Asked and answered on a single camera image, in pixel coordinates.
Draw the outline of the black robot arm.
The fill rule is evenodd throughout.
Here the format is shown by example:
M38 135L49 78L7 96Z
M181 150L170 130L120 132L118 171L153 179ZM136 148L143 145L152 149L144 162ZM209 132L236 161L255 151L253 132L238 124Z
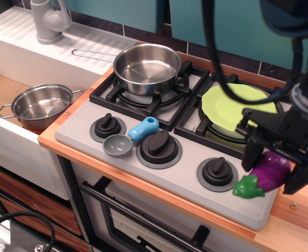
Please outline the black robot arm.
M278 187L294 194L308 185L308 1L261 1L270 30L292 41L293 64L285 87L270 96L290 95L282 113L246 108L237 130L247 144L242 166L249 172L233 193L243 198L264 196Z

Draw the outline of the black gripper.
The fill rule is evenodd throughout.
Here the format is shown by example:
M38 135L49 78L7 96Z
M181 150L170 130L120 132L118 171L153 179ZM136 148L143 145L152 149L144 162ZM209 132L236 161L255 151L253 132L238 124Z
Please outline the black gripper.
M308 115L295 108L282 113L245 108L242 114L236 131L247 141L242 159L244 170L252 170L267 148L296 164L285 182L283 194L295 194L307 186Z

